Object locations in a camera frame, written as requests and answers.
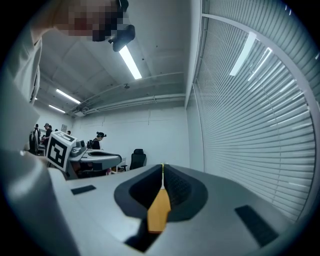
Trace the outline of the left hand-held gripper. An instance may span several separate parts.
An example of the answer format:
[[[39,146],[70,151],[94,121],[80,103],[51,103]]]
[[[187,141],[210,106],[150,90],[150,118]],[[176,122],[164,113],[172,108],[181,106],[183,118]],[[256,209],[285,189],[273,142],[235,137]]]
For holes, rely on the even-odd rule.
[[[122,162],[119,154],[104,150],[87,149],[85,142],[62,131],[50,134],[47,151],[47,161],[59,169],[66,180],[78,179],[72,163],[101,164],[102,167],[115,167]]]

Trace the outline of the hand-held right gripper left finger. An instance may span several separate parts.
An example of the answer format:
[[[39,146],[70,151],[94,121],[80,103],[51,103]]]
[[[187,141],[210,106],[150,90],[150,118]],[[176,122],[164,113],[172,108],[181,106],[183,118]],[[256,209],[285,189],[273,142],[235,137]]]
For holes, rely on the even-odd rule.
[[[80,256],[144,256],[153,238],[148,237],[147,217],[126,215],[117,201],[117,187],[144,178],[161,165],[148,165],[109,176],[66,180],[49,168],[52,187]]]

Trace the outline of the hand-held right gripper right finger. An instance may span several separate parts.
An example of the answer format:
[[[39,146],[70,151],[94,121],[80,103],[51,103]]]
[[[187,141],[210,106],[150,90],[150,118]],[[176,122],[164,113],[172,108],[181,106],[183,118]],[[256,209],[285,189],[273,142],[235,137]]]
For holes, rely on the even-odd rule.
[[[178,202],[152,256],[278,256],[288,245],[288,218],[239,183],[176,165],[164,180]]]

